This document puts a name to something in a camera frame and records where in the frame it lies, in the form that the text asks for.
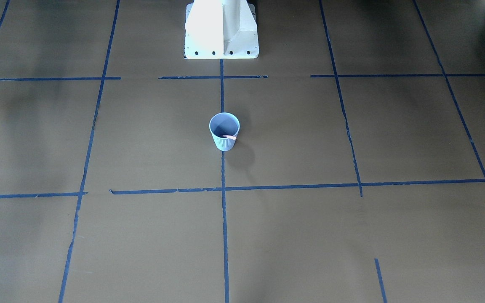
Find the blue ribbed cup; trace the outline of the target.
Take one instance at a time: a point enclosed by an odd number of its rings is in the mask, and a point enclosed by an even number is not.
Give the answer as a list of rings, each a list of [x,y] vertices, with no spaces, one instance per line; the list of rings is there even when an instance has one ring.
[[[222,135],[237,137],[240,131],[240,121],[231,113],[221,112],[210,119],[208,128],[216,147],[222,152],[226,152],[234,147],[236,140],[222,138]]]

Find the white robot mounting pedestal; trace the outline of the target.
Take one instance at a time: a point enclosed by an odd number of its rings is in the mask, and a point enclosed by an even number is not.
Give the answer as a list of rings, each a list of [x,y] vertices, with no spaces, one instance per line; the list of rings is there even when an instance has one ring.
[[[255,59],[260,54],[254,0],[195,0],[187,4],[184,58]]]

